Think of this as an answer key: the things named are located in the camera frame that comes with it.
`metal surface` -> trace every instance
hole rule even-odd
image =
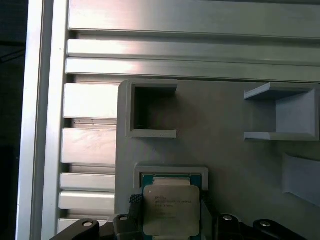
[[[115,213],[115,194],[111,192],[62,191],[59,208],[66,210],[93,210]]]
[[[115,130],[64,128],[61,162],[65,164],[116,164]]]
[[[72,224],[74,224],[76,221],[78,221],[79,219],[68,219],[68,218],[61,218],[58,221],[58,231],[57,233],[60,233],[61,231],[65,230],[66,228],[68,228],[69,226],[71,226]],[[106,220],[98,220],[100,227],[103,226],[104,224],[106,224]]]
[[[250,81],[318,82],[320,67],[229,62],[73,58],[68,74],[104,74]]]
[[[62,190],[114,192],[114,175],[62,173],[60,188]]]
[[[116,58],[320,66],[316,46],[281,46],[261,43],[230,44],[150,40],[70,39],[67,54],[76,58]]]
[[[53,2],[28,3],[16,240],[41,238]]]
[[[74,84],[64,87],[65,118],[117,119],[119,84]]]
[[[223,219],[226,220],[226,221],[231,221],[232,220],[232,216],[225,215],[225,216],[223,216]]]
[[[101,164],[71,164],[69,166],[69,170],[71,173],[79,173],[79,174],[107,174],[114,175],[116,173],[116,166],[105,166]]]
[[[44,160],[45,168],[41,239],[50,239],[56,234],[59,216],[61,129],[64,124],[62,104],[66,80],[66,39],[68,38],[67,15],[68,1],[54,1],[45,159],[42,159],[42,161]]]
[[[260,222],[260,224],[263,227],[270,227],[271,226],[271,224],[269,222],[267,222],[267,221],[262,221],[262,222]]]
[[[319,38],[320,7],[185,0],[71,0],[70,30]]]

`aluminum frame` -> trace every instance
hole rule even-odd
[[[28,6],[16,240],[41,238],[53,4]]]
[[[58,230],[58,198],[61,172],[61,136],[64,124],[62,106],[68,39],[68,0],[53,4],[52,43],[48,92],[48,112],[45,145],[43,214],[41,239],[51,239]]]

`metal screw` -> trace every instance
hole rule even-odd
[[[270,224],[269,222],[267,222],[267,221],[262,221],[262,222],[260,222],[260,224],[261,224],[263,227],[270,227],[270,226],[271,226],[271,224]]]
[[[232,216],[230,216],[230,215],[224,215],[224,216],[223,216],[223,219],[226,220],[226,221],[231,221],[231,220],[232,220]]]
[[[89,221],[83,224],[84,227],[90,227],[91,225],[92,225],[92,222],[89,222]]]

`aluminum profile slot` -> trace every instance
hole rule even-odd
[[[58,220],[58,233],[62,232],[66,228],[70,227],[72,224],[74,224],[76,221],[80,219],[68,219],[68,218],[60,218]],[[106,220],[98,220],[100,227],[106,224]]]
[[[69,39],[68,56],[320,66],[320,49],[201,42]],[[85,77],[97,81],[97,76]]]
[[[118,84],[75,84],[64,87],[65,118],[117,119]]]
[[[115,166],[115,130],[64,128],[62,135],[62,163]]]
[[[115,194],[111,192],[62,191],[59,208],[65,210],[99,210],[115,213]]]
[[[78,31],[320,38],[319,22],[320,6],[251,2],[70,0],[69,12]]]
[[[62,173],[60,188],[62,190],[115,192],[114,175]]]
[[[315,83],[319,81],[320,67],[69,57],[66,61],[66,73]]]

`gray plastic panel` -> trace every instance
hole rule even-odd
[[[178,137],[141,139],[125,137],[127,85],[122,83],[117,108],[115,212],[127,212],[130,195],[141,193],[134,188],[136,164],[198,165],[209,169],[209,191],[220,212],[249,225],[257,219],[272,219],[308,240],[320,239],[320,208],[283,193],[283,152],[279,151],[320,158],[320,143],[244,141],[244,132],[264,131],[262,126],[269,123],[265,110],[272,113],[272,109],[262,111],[255,102],[244,100],[245,90],[259,86],[179,80],[174,100],[164,99],[152,108],[163,116],[161,127],[174,125]],[[255,120],[254,114],[261,118]]]
[[[284,155],[283,192],[320,207],[320,161]]]
[[[244,92],[245,100],[255,100],[264,109],[268,132],[245,132],[244,139],[278,141],[319,140],[319,86],[270,82]]]

